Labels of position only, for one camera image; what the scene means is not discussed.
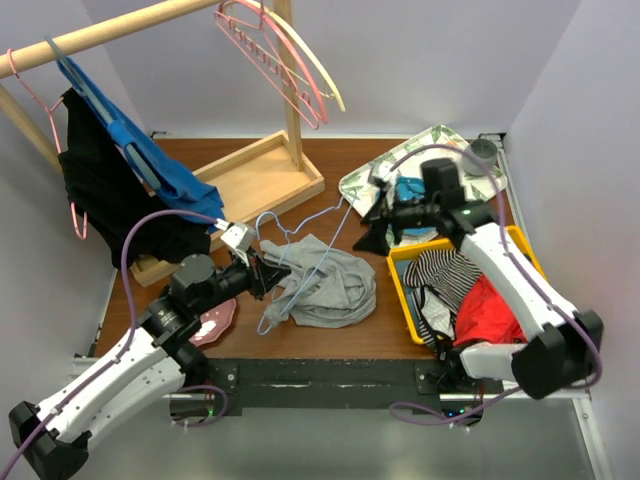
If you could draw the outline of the light blue wire hanger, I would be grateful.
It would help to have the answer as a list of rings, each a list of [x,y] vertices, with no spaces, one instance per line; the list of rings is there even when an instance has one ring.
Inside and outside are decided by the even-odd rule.
[[[317,286],[317,281],[323,276],[321,266],[333,250],[334,243],[344,228],[352,206],[346,203],[348,205],[346,212],[342,216],[329,244],[323,243],[312,234],[308,234],[297,242],[292,242],[292,237],[300,233],[313,220],[317,220],[329,212],[339,211],[345,203],[345,197],[341,197],[336,205],[327,207],[305,218],[293,230],[285,228],[279,216],[273,211],[262,213],[255,220],[254,226],[262,247],[268,241],[261,236],[261,227],[267,219],[275,221],[276,227],[284,236],[285,244],[275,246],[275,250],[270,253],[270,256],[276,260],[279,266],[292,268],[292,273],[289,277],[285,280],[277,281],[276,286],[268,290],[271,294],[272,302],[264,310],[256,327],[256,333],[259,336],[267,335],[274,327],[286,321],[293,314],[293,310],[299,304],[300,299],[309,296],[311,289]]]

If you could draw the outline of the grey tank top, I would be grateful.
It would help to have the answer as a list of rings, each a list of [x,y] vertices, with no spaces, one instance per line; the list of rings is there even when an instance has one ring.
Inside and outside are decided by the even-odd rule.
[[[265,259],[277,245],[267,240],[262,247]],[[365,260],[339,249],[329,253],[321,266],[323,276],[309,296],[300,299],[288,319],[296,325],[315,328],[342,328],[361,322],[376,308],[376,279]]]

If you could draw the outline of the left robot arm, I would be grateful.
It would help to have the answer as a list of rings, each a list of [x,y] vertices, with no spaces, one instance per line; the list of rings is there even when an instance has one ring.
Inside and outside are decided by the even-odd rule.
[[[19,455],[41,479],[71,478],[102,440],[148,405],[205,385],[208,359],[191,341],[204,313],[243,292],[261,300],[290,272],[256,251],[223,269],[204,254],[185,258],[107,354],[59,392],[10,411]]]

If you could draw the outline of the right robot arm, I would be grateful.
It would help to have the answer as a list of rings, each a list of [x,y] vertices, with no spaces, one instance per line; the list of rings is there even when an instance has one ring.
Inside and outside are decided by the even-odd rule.
[[[394,167],[370,173],[368,182],[377,194],[362,220],[368,229],[354,250],[388,255],[388,231],[400,238],[407,229],[435,228],[487,277],[526,338],[520,344],[471,340],[454,348],[445,369],[448,386],[466,393],[484,378],[506,380],[542,399],[563,388],[597,383],[603,373],[601,318],[594,311],[579,312],[549,285],[501,224],[501,209],[467,199],[451,159],[422,163],[421,175],[424,194],[403,200]]]

